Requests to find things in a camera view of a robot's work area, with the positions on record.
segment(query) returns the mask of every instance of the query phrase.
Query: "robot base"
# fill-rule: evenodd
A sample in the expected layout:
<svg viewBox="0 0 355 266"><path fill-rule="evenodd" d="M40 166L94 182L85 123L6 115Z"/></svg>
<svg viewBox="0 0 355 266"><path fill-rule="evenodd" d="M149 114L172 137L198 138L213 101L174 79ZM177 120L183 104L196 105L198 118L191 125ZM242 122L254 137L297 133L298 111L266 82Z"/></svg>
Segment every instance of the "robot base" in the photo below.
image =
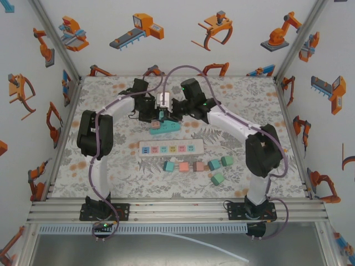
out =
<svg viewBox="0 0 355 266"><path fill-rule="evenodd" d="M52 52L52 58L50 59L50 61L45 61L46 68L49 68L54 65L54 49L51 49L50 51Z"/></svg>
<svg viewBox="0 0 355 266"><path fill-rule="evenodd" d="M278 46L272 46L272 45L269 45L268 40L266 40L265 42L261 43L260 45L263 46L266 50L273 52L273 51L276 51L276 50L279 50L281 48L288 46L289 43L284 41L282 44L280 44Z"/></svg>
<svg viewBox="0 0 355 266"><path fill-rule="evenodd" d="M245 210L246 203L244 202L229 202L227 203L228 219L230 221L240 220L259 220L259 221L275 221L277 219L275 204L265 201L263 211L256 217L251 217Z"/></svg>
<svg viewBox="0 0 355 266"><path fill-rule="evenodd" d="M128 221L129 204L128 203L111 203L120 217L120 221ZM95 201L86 197L85 203L80 210L80 221L116 221L116 217L111 208L103 201Z"/></svg>

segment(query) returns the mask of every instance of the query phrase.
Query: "table surface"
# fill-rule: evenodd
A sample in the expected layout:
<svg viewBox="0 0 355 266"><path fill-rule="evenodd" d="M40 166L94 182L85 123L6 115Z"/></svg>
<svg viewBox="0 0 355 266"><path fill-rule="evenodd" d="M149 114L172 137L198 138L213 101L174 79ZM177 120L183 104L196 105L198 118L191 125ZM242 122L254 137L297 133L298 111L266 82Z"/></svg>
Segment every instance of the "table surface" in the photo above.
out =
<svg viewBox="0 0 355 266"><path fill-rule="evenodd" d="M133 76L86 77L75 110L72 127L60 163L52 197L92 196L88 181L88 165L77 147L80 118L84 110L100 110L117 94L132 86ZM184 95L180 83L190 77L171 77L166 87L174 98ZM202 77L196 77L207 98L211 94ZM147 77L149 88L156 86L159 77ZM286 150L289 170L285 178L272 178L270 195L275 197L304 197L295 156L292 151L282 111L272 78L211 78L217 98L229 110L260 125L271 124ZM108 157L108 179L112 197L126 198L231 198L243 197L248 190L251 173L245 164L245 146L218 127L189 116L184 117L181 130L168 134L150 135L150 124L122 117L114 125L114 147ZM203 139L205 153L200 156L148 157L138 156L139 141ZM234 164L215 171L173 173L163 171L164 161L202 161L230 155ZM277 169L282 173L283 161ZM219 186L210 181L221 173L225 180Z"/></svg>

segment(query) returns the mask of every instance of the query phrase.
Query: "metal rail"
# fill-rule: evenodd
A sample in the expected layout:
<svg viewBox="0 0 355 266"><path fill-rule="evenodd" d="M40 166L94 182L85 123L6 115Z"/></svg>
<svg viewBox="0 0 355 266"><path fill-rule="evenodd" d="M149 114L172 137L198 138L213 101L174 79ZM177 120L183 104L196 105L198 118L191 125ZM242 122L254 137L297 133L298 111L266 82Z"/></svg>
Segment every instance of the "metal rail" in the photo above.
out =
<svg viewBox="0 0 355 266"><path fill-rule="evenodd" d="M131 204L129 220L122 223L231 223L223 207L225 199L112 199L113 203ZM226 199L243 202L243 198ZM323 201L307 198L284 198L290 211L290 222L324 222L328 215ZM83 198L50 198L34 202L27 223L90 223L79 220ZM275 202L278 219L283 222L286 211Z"/></svg>

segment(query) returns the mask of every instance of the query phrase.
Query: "white panel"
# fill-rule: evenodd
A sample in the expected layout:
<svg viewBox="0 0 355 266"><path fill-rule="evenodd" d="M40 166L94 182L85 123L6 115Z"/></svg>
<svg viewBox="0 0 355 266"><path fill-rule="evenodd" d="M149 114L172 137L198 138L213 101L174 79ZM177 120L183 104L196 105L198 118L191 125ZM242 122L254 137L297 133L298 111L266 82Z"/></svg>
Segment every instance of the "white panel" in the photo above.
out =
<svg viewBox="0 0 355 266"><path fill-rule="evenodd" d="M315 54L305 63L298 58L291 65L286 77L296 77L294 101L288 108L291 118L296 115L312 124L308 138L306 167L329 175L335 183L335 189L341 198L337 204L326 204L327 212L335 230L346 241L355 245L355 163L345 165L342 171L342 143L345 144L344 156L355 155L355 2L329 1L311 34L319 31L320 39ZM331 102L311 89L311 76L316 76L332 84L339 75L347 84L346 94L342 98L342 110L331 114ZM290 97L285 93L286 101ZM303 152L301 136L298 145ZM329 186L322 183L317 186L317 195L330 195Z"/></svg>
<svg viewBox="0 0 355 266"><path fill-rule="evenodd" d="M68 51L81 75L88 75L90 66L99 67L120 75L142 74L154 64L167 73L172 68L191 64L200 69L212 63L230 62L229 75L246 75L259 68L275 64L275 73L284 60L297 35L290 26L285 40L290 43L286 48L269 52L260 43L269 39L270 33L282 27L283 17L291 11L301 23L305 21L315 0L46 0L41 1L48 12L58 34L58 26L63 16L75 19L81 29L87 32L89 46L79 52ZM210 40L210 52L192 43L203 43L206 30L198 23L204 24L208 17L224 11L226 17L233 21L233 34L222 45ZM122 51L109 46L109 43L134 28L132 16L146 13L153 17L154 23L164 28L164 39L152 36L140 38L129 44ZM226 30L216 35L224 39ZM211 70L209 74L218 74L220 69ZM192 70L180 70L179 74L194 73Z"/></svg>
<svg viewBox="0 0 355 266"><path fill-rule="evenodd" d="M46 68L40 54L39 41L33 36L33 28L43 30L28 1L11 0L14 13L0 9L1 28L1 90L0 90L0 140L7 143L8 151L0 157L0 248L2 248L24 225L31 206L31 190L27 182L28 170L36 169L49 157L55 158L53 140L45 123L45 115L52 101L57 107L64 124L70 106L63 105L62 71L65 69L57 51L55 64ZM48 48L53 48L48 37L43 37ZM32 83L36 96L28 100L36 111L21 121L27 114L24 106L15 101L9 103L8 74L23 74ZM25 86L26 95L30 95ZM59 127L53 115L52 125ZM45 174L38 180L48 179L54 160L51 160Z"/></svg>

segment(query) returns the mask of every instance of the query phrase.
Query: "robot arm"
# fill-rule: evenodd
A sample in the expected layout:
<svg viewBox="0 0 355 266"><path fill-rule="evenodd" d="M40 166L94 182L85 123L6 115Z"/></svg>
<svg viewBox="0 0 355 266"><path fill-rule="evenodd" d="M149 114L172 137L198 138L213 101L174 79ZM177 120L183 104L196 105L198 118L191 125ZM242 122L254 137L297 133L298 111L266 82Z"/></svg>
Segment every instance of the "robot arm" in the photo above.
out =
<svg viewBox="0 0 355 266"><path fill-rule="evenodd" d="M135 85L132 89L123 92L123 94L146 91L148 87L145 81L142 82L139 79L135 79ZM163 101L159 95L157 106L161 109L167 109L166 106L171 106L172 102L172 116L190 115L207 124L218 126L237 140L245 142L246 165L252 172L250 189L245 198L245 208L251 218L258 218L265 209L265 205L268 204L266 193L270 186L269 173L279 166L282 156L277 146L268 137L258 132L257 129L267 132L278 141L275 128L271 125L261 127L251 123L233 114L223 105L222 108L225 112L222 112L214 99L205 98L199 83L195 79L184 81L181 86L186 100L177 101L173 99L170 101L169 98L165 98L165 101ZM110 196L106 155L110 153L113 147L113 124L133 110L144 111L142 109L144 107L142 105L143 99L144 95L124 98L112 104L112 106L108 106L108 110L104 110L99 115L100 155L93 162L92 181L96 190L105 198L109 199ZM93 111L87 110L83 112L77 139L77 145L81 148L82 154L87 157L86 160L88 162L97 153L94 131L95 117L96 113ZM239 118L241 122L237 122L233 117Z"/></svg>

